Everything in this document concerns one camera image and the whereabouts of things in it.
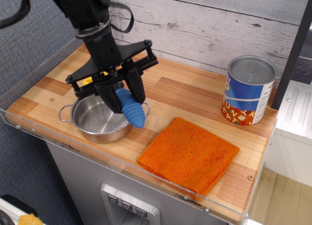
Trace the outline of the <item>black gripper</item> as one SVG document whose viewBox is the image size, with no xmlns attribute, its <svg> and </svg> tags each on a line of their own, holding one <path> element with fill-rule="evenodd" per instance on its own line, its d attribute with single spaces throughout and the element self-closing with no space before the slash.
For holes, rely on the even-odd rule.
<svg viewBox="0 0 312 225">
<path fill-rule="evenodd" d="M 145 101 L 141 76 L 145 69 L 158 63 L 150 40 L 118 45 L 110 27 L 75 28 L 73 32 L 83 40 L 91 55 L 84 66 L 66 78 L 78 99 L 96 93 L 114 113 L 121 114 L 121 102 L 112 86 L 125 80 L 135 100 Z M 93 82 L 83 86 L 87 77 L 92 77 Z"/>
</svg>

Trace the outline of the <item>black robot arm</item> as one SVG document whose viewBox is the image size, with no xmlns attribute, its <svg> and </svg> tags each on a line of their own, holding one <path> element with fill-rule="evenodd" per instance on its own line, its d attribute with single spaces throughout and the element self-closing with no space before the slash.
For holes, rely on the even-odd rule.
<svg viewBox="0 0 312 225">
<path fill-rule="evenodd" d="M 111 0 L 54 0 L 73 25 L 76 38 L 83 40 L 90 54 L 88 62 L 66 78 L 79 100 L 97 95 L 115 113 L 122 112 L 117 85 L 126 81 L 135 101 L 143 103 L 145 92 L 141 76 L 156 65 L 150 40 L 118 45 L 112 29 L 109 7 L 128 9 Z"/>
</svg>

